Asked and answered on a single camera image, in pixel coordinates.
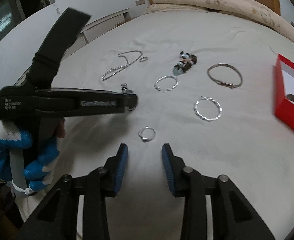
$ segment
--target red box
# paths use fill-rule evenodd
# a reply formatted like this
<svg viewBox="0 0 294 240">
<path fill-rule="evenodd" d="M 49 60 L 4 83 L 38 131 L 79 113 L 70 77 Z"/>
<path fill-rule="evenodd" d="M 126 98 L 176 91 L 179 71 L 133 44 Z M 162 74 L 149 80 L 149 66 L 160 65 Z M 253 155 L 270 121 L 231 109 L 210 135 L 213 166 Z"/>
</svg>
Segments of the red box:
<svg viewBox="0 0 294 240">
<path fill-rule="evenodd" d="M 275 66 L 275 109 L 274 114 L 294 130 L 294 103 L 286 95 L 294 95 L 294 63 L 278 55 Z"/>
</svg>

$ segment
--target black handheld device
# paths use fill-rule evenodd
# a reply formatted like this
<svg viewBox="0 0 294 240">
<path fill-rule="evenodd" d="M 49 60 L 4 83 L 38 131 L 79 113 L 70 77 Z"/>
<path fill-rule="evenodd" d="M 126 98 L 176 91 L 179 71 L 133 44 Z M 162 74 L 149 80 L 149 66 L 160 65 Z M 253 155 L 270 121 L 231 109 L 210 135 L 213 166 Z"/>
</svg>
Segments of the black handheld device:
<svg viewBox="0 0 294 240">
<path fill-rule="evenodd" d="M 51 138 L 62 117 L 124 113 L 137 106 L 135 94 L 103 90 L 51 88 L 66 50 L 76 41 L 90 15 L 67 8 L 51 28 L 19 86 L 0 90 L 0 120 L 13 121 L 33 136 L 31 148 L 9 153 L 13 187 L 18 197 L 34 195 L 24 168 L 37 159 L 42 143 Z"/>
</svg>

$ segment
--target blue and white glove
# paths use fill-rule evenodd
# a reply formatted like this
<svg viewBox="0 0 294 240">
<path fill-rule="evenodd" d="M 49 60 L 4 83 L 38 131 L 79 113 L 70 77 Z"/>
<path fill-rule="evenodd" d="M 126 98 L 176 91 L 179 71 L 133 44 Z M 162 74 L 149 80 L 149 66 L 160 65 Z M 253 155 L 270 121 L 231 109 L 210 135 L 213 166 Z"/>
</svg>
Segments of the blue and white glove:
<svg viewBox="0 0 294 240">
<path fill-rule="evenodd" d="M 30 180 L 29 188 L 35 192 L 43 190 L 53 179 L 53 169 L 57 163 L 59 151 L 57 137 L 65 136 L 64 123 L 58 125 L 55 135 L 41 149 L 37 160 L 24 169 L 26 179 Z M 26 130 L 16 127 L 13 122 L 0 121 L 0 182 L 12 180 L 9 150 L 10 148 L 27 149 L 32 145 L 32 136 Z"/>
</svg>

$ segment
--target metal watch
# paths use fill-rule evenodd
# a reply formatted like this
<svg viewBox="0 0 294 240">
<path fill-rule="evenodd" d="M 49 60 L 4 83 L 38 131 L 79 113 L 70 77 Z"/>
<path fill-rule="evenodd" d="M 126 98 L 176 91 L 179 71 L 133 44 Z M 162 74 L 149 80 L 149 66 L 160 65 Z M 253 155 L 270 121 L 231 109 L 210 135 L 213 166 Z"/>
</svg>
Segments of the metal watch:
<svg viewBox="0 0 294 240">
<path fill-rule="evenodd" d="M 124 93 L 124 94 L 134 94 L 134 92 L 131 89 L 128 89 L 128 86 L 127 86 L 126 83 L 121 84 L 121 92 Z M 128 110 L 133 111 L 133 110 L 135 110 L 135 108 L 134 107 L 128 107 Z"/>
</svg>

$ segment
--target necklace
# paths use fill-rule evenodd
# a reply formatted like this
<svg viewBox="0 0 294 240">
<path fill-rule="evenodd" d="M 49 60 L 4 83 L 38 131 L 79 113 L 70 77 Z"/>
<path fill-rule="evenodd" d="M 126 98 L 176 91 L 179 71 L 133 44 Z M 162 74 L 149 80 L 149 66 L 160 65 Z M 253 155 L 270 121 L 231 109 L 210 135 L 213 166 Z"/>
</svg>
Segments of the necklace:
<svg viewBox="0 0 294 240">
<path fill-rule="evenodd" d="M 133 62 L 129 63 L 127 57 L 124 54 L 130 53 L 130 52 L 139 52 L 140 55 L 139 57 L 137 57 Z M 116 68 L 111 68 L 110 70 L 108 70 L 103 76 L 102 76 L 102 81 L 105 81 L 109 78 L 111 78 L 112 76 L 116 75 L 117 73 L 119 73 L 120 71 L 126 69 L 127 67 L 129 67 L 130 65 L 134 64 L 138 59 L 141 58 L 141 56 L 143 55 L 143 53 L 140 50 L 131 50 L 131 51 L 127 51 L 127 52 L 122 52 L 118 54 L 118 57 L 124 57 L 127 64 L 126 65 L 122 65 Z"/>
</svg>

